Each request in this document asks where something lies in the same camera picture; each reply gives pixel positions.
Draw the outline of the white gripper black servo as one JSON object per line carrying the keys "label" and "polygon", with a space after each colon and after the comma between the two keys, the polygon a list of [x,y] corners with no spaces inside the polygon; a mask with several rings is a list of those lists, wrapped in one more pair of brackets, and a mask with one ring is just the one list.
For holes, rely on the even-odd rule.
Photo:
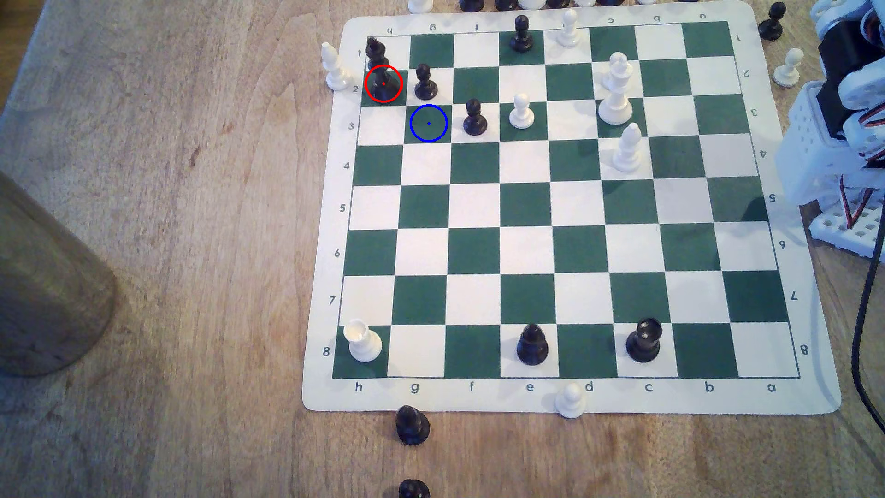
{"label": "white gripper black servo", "polygon": [[817,1],[811,19],[820,62],[844,107],[872,109],[884,98],[884,2]]}

